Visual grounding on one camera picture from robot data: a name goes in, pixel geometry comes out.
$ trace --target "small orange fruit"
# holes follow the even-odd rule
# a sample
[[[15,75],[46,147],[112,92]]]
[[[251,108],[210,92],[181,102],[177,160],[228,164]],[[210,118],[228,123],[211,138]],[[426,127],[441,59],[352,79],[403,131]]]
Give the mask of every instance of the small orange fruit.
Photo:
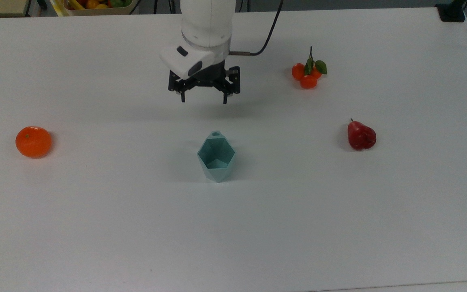
[[[26,157],[43,157],[50,151],[51,136],[41,127],[26,127],[15,137],[15,146]]]

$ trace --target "teal container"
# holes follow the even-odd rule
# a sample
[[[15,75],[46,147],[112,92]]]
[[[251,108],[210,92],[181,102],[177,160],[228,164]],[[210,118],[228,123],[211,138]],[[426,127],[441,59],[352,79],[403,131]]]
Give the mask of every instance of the teal container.
[[[235,151],[221,132],[213,131],[201,146],[198,158],[205,176],[220,183],[231,173]]]

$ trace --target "white table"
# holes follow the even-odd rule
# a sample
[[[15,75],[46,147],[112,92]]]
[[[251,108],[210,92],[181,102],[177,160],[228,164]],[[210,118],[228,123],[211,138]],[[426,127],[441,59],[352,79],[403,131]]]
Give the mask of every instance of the white table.
[[[234,18],[258,50],[274,13]],[[281,13],[241,94],[167,91],[180,15],[0,19],[0,291],[289,292],[467,281],[467,22]],[[291,79],[313,56],[314,90]],[[378,142],[354,152],[350,118]],[[21,128],[54,135],[28,159]],[[196,152],[220,130],[222,183]]]

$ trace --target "black cable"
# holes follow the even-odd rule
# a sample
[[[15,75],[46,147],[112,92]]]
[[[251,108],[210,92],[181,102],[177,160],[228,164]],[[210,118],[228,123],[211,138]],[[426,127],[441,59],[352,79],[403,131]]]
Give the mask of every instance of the black cable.
[[[282,4],[283,3],[284,3],[284,0],[280,0],[280,4],[278,5],[278,9],[276,10],[275,19],[273,20],[273,24],[271,25],[271,29],[269,30],[269,34],[268,34],[268,38],[266,39],[266,42],[264,43],[263,48],[261,48],[261,50],[259,52],[251,52],[250,56],[260,55],[264,51],[266,46],[268,45],[269,39],[271,38],[271,34],[273,33],[273,28],[275,28],[276,20],[278,19],[278,15],[280,14],[280,10],[282,9]]]
[[[135,5],[135,7],[133,7],[133,10],[131,10],[131,12],[129,13],[129,15],[131,15],[131,14],[135,11],[135,9],[138,7],[138,5],[139,5],[140,2],[141,2],[141,0],[138,0],[137,5]]]

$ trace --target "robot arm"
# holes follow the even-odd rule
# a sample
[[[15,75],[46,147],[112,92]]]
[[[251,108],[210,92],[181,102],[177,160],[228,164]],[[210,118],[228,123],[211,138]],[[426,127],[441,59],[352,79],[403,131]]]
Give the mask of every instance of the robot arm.
[[[161,52],[161,60],[182,79],[221,63],[230,52],[235,0],[181,0],[178,44]]]

